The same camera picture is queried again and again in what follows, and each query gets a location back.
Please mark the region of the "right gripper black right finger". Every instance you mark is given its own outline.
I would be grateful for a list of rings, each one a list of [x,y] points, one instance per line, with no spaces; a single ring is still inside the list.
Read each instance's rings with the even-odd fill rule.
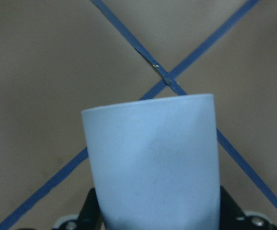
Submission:
[[[227,190],[220,186],[220,230],[242,230],[246,224],[245,213]]]

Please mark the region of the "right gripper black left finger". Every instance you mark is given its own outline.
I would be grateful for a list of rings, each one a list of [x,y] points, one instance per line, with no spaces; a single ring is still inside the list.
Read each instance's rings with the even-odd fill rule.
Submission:
[[[91,188],[77,218],[78,230],[100,230],[102,226],[101,212],[95,188]]]

